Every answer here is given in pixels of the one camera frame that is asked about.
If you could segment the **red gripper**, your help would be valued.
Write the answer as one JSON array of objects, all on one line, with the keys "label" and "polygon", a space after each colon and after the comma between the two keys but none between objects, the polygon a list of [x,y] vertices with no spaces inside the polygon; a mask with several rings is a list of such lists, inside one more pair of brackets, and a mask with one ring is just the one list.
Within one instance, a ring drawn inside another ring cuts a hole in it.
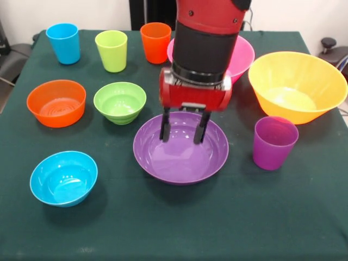
[{"label": "red gripper", "polygon": [[227,108],[232,96],[232,80],[224,76],[222,83],[212,86],[192,85],[175,77],[169,67],[161,69],[159,76],[159,100],[164,107],[160,140],[168,142],[171,125],[170,108],[204,109],[199,124],[196,126],[194,144],[204,141],[210,111],[223,111]]}]

